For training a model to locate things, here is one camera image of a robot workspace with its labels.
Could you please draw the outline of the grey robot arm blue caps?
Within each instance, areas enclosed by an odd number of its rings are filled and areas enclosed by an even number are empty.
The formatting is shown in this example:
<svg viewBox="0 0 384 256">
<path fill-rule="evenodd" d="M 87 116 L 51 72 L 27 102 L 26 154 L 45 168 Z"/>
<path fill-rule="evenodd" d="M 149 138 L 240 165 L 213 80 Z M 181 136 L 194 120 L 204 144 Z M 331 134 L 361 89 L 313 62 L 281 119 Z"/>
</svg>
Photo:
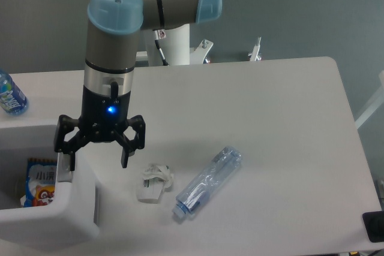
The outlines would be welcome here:
<svg viewBox="0 0 384 256">
<path fill-rule="evenodd" d="M 128 118 L 140 31 L 205 23 L 221 12 L 222 0 L 90 0 L 81 114 L 58 118 L 54 150 L 59 165 L 72 172 L 79 149 L 117 142 L 126 167 L 145 146 L 144 119 Z"/>
</svg>

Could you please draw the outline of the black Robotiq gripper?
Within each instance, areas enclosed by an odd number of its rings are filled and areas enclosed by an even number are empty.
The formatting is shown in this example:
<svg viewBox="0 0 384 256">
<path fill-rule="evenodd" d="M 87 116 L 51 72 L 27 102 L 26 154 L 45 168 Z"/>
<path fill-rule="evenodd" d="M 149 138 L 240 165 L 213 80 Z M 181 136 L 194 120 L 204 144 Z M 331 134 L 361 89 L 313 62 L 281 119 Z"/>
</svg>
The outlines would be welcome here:
<svg viewBox="0 0 384 256">
<path fill-rule="evenodd" d="M 76 169 L 76 152 L 89 142 L 116 141 L 122 147 L 122 168 L 127 168 L 128 159 L 136 150 L 145 147 L 146 124 L 142 115 L 127 119 L 130 97 L 131 94 L 127 93 L 111 98 L 83 88 L 80 118 L 59 116 L 54 137 L 54 151 L 70 156 L 70 171 Z M 75 128 L 79 129 L 78 132 L 66 141 L 65 136 Z M 128 128 L 134 131 L 131 140 L 125 135 Z"/>
</svg>

